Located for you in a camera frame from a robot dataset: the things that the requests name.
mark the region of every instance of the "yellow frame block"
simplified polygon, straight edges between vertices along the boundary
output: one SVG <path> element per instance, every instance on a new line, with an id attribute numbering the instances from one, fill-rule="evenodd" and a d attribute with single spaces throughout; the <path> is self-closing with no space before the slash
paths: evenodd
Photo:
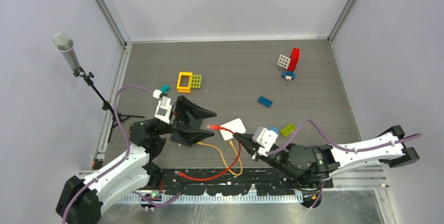
<path id="1" fill-rule="evenodd" d="M 186 93 L 190 93 L 191 92 L 191 76 L 193 75 L 192 72 L 179 72 L 179 78 L 177 79 L 177 91 L 178 92 L 186 92 Z M 188 76 L 188 86 L 180 86 L 180 81 L 182 79 L 182 77 Z"/>

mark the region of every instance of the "microphone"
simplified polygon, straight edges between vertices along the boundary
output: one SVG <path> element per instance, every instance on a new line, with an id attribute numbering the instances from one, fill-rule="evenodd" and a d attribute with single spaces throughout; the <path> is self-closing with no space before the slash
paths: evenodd
<path id="1" fill-rule="evenodd" d="M 57 33 L 52 39 L 52 42 L 54 43 L 54 48 L 62 52 L 63 57 L 74 73 L 78 73 L 82 70 L 79 60 L 74 52 L 74 42 L 67 34 Z"/>

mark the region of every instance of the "microphone grille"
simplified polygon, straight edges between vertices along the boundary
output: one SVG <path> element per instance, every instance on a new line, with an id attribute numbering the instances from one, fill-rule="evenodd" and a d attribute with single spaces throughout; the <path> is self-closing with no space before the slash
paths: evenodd
<path id="1" fill-rule="evenodd" d="M 72 39 L 65 33 L 57 33 L 52 39 L 54 47 L 59 51 L 69 51 L 74 46 Z"/>

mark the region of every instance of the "gray floor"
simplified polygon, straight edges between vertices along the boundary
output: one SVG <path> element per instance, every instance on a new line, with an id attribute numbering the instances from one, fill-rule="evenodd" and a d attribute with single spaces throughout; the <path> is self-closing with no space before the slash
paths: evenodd
<path id="1" fill-rule="evenodd" d="M 140 205 L 115 204 L 100 223 L 384 223 L 374 191 L 329 191 L 322 195 L 321 204 L 313 212 L 297 203 L 173 204 L 148 212 L 140 211 Z"/>
<path id="2" fill-rule="evenodd" d="M 276 63 L 280 54 L 289 57 L 293 48 L 301 49 L 297 78 L 286 81 L 281 78 L 284 69 Z M 178 93 L 176 83 L 180 71 L 202 75 L 202 87 L 191 93 Z M 358 140 L 338 68 L 326 40 L 136 43 L 132 46 L 124 80 L 124 85 L 128 84 L 151 89 L 170 85 L 169 97 L 173 100 L 185 95 L 217 113 L 217 117 L 205 120 L 203 125 L 241 118 L 247 132 L 254 133 L 258 126 L 281 129 L 310 117 L 337 143 Z M 273 101 L 272 107 L 260 105 L 259 96 Z M 156 105 L 152 96 L 133 89 L 121 95 L 118 110 L 152 118 Z M 124 124 L 127 130 L 130 123 Z M 235 158 L 219 133 L 204 142 L 219 146 L 228 163 Z M 283 142 L 285 139 L 279 137 L 277 143 Z M 314 127 L 305 125 L 295 143 L 314 145 L 325 141 Z M 123 135 L 116 130 L 105 163 L 124 149 Z M 245 152 L 241 157 L 246 167 L 266 166 L 252 161 Z M 167 141 L 154 161 L 164 168 L 223 167 L 216 150 L 200 145 L 179 147 L 171 141 Z"/>

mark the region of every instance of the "concrete floor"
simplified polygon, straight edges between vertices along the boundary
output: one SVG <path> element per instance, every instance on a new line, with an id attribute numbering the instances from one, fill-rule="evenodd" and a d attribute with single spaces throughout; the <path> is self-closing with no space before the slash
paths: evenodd
<path id="1" fill-rule="evenodd" d="M 284 69 L 276 63 L 280 54 L 289 57 L 293 48 L 301 49 L 297 77 L 286 81 L 281 78 Z M 178 93 L 176 83 L 181 71 L 202 75 L 202 87 L 191 93 Z M 185 95 L 195 104 L 217 113 L 217 117 L 204 120 L 203 126 L 241 118 L 247 133 L 254 133 L 259 126 L 282 129 L 289 123 L 297 125 L 310 117 L 333 141 L 358 141 L 327 40 L 135 43 L 125 74 L 124 85 L 128 84 L 150 89 L 168 84 L 171 87 L 169 97 L 173 100 L 178 95 Z M 259 104 L 259 96 L 273 101 L 271 108 Z M 118 110 L 152 118 L 156 105 L 157 100 L 151 95 L 131 89 L 122 93 Z M 127 121 L 125 129 L 128 130 L 134 121 L 138 120 Z M 277 144 L 285 141 L 279 136 Z M 231 147 L 218 132 L 203 142 L 220 147 L 228 163 L 235 158 Z M 310 124 L 303 127 L 294 142 L 302 145 L 326 143 Z M 124 150 L 123 135 L 115 130 L 104 164 Z M 241 158 L 245 167 L 266 166 L 251 160 L 246 152 Z M 218 152 L 212 148 L 200 145 L 180 147 L 171 141 L 167 141 L 154 162 L 164 168 L 224 166 Z"/>

